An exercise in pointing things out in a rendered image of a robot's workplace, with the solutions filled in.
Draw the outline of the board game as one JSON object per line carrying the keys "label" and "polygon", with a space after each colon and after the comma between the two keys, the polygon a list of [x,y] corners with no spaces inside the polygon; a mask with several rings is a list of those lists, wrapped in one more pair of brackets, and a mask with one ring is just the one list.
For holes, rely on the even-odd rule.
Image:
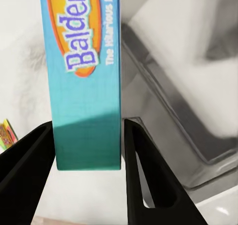
{"label": "board game", "polygon": [[0,124],[0,154],[18,142],[7,120]]}
{"label": "board game", "polygon": [[40,2],[57,170],[121,170],[120,0]]}

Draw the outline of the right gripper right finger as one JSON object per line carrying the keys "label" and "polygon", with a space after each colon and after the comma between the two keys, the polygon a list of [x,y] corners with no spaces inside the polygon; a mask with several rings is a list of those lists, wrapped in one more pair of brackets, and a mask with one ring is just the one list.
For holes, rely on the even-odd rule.
{"label": "right gripper right finger", "polygon": [[[142,126],[125,119],[128,225],[208,225]],[[156,208],[143,202],[137,157]]]}

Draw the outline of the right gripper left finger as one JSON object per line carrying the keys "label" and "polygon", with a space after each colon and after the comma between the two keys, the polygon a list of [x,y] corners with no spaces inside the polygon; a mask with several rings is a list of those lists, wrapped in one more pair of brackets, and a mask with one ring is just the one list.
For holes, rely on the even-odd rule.
{"label": "right gripper left finger", "polygon": [[55,156],[52,121],[0,154],[0,225],[31,225]]}

